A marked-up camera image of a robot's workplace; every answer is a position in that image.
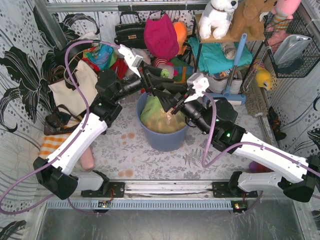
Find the green plastic trash bag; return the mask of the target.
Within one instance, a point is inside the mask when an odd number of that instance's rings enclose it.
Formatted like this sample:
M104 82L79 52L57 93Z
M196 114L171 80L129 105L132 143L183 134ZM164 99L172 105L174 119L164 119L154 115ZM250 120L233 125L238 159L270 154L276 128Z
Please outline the green plastic trash bag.
M171 114L172 109L165 112L159 99L155 94L148 94L145 106L141 112L140 120L143 125L156 133L170 134L175 133L186 126L185 116L178 112Z

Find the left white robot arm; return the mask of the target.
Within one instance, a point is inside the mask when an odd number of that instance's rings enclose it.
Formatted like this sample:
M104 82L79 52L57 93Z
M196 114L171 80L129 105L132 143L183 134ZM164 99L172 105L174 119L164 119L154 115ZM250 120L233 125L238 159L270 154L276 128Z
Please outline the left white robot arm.
M47 158L38 157L33 162L39 184L52 194L65 200L74 192L87 192L92 197L105 196L109 190L109 178L97 171L75 175L73 169L80 156L91 143L109 128L123 109L119 100L145 89L154 93L164 90L164 83L174 80L161 76L161 69L141 65L137 73L120 79L110 68L97 75L94 98L88 112L72 134Z

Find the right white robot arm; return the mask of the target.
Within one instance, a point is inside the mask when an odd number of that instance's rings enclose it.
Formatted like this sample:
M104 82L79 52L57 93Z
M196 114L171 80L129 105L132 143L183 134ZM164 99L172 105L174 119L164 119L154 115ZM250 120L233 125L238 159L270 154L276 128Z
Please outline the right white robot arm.
M229 191L234 195L281 191L286 197L302 203L315 197L316 179L320 176L317 156L296 156L255 137L235 124L236 111L228 100L206 92L204 85L191 85L176 94L155 88L151 92L158 97L166 112L181 112L208 135L206 147L220 151L215 161L230 153L251 159L270 170L263 173L234 172L228 182Z

